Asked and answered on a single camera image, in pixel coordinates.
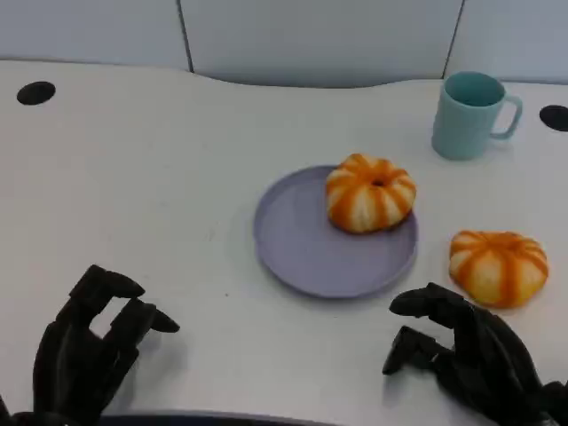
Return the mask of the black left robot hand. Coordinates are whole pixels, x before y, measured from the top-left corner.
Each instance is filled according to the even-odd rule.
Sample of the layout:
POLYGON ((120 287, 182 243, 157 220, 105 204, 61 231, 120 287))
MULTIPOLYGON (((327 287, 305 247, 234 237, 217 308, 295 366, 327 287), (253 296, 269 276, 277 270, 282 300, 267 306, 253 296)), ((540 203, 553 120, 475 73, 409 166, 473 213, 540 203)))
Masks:
POLYGON ((77 425, 94 425, 136 362, 138 345, 151 330, 176 333, 180 326, 129 277, 91 265, 44 331, 33 371, 34 410, 77 425), (104 336, 92 321, 113 298, 127 303, 104 336))

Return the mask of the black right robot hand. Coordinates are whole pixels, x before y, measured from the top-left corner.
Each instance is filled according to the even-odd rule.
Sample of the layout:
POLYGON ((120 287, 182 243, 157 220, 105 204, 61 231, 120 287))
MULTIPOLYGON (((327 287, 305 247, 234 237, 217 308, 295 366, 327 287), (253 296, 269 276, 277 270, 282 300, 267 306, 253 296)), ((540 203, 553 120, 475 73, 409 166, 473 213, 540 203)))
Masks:
POLYGON ((566 385, 540 380, 525 344, 497 315, 433 282, 396 296, 390 311, 453 330, 454 346, 403 326, 384 375, 405 366, 429 371, 447 394, 499 425, 567 423, 566 385))

